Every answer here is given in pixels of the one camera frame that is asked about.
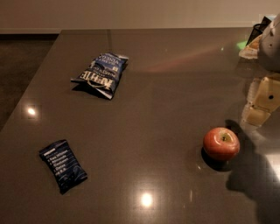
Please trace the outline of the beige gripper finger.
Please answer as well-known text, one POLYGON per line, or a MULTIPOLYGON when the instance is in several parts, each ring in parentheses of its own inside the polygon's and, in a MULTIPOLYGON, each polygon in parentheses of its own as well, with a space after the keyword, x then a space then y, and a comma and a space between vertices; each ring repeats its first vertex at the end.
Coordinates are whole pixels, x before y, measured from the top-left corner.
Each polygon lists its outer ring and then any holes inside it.
POLYGON ((279 107, 280 78, 254 78, 248 89, 247 103, 242 111, 241 120, 248 125, 261 127, 279 107))

